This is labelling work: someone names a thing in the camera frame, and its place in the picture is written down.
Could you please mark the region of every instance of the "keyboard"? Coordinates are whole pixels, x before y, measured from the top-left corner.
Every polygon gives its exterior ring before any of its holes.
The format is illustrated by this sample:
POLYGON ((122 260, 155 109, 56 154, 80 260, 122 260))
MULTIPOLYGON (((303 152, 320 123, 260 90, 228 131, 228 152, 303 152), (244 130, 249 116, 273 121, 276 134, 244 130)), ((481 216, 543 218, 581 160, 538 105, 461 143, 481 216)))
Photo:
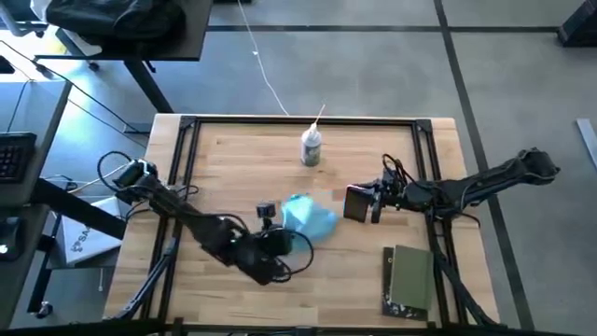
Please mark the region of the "keyboard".
POLYGON ((36 138, 33 133, 0 133, 0 184, 24 179, 36 138))

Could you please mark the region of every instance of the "gray floor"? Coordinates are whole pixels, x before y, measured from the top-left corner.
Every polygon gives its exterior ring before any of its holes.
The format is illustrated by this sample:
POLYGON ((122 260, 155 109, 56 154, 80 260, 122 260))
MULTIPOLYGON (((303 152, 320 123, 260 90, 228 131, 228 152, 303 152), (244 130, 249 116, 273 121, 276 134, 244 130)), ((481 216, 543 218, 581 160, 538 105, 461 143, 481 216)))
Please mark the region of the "gray floor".
MULTIPOLYGON (((453 26, 556 26, 582 0, 443 2, 453 26)), ((433 0, 257 0, 246 12, 253 24, 437 25, 433 0)), ((236 6, 214 8, 211 24, 241 23, 236 6)), ((597 50, 562 49, 554 34, 470 33, 452 38, 490 164, 519 149, 539 147, 562 167, 548 187, 518 187, 500 195, 535 324, 541 330, 594 334, 597 229, 592 200, 597 172, 574 121, 590 118, 597 125, 597 50)), ((276 32, 258 33, 256 39, 271 83, 291 114, 313 115, 326 102, 326 114, 336 116, 456 118, 467 169, 477 171, 440 33, 276 32)), ((246 33, 209 33, 200 63, 155 63, 155 79, 178 112, 279 114, 252 50, 246 33)), ((68 70, 123 118, 152 120, 153 107, 122 64, 101 63, 97 74, 78 63, 47 64, 68 70)), ((80 93, 71 99, 121 126, 80 93)), ((142 148, 70 105, 45 174, 93 179, 97 158, 110 149, 143 154, 142 148), (70 158, 79 158, 80 164, 64 166, 70 158)), ((505 323, 517 326, 485 207, 481 217, 500 314, 505 323)), ((107 291, 98 292, 98 282, 98 270, 56 273, 48 294, 55 316, 36 321, 21 306, 13 326, 98 320, 107 291), (91 313, 83 315, 84 308, 91 313)))

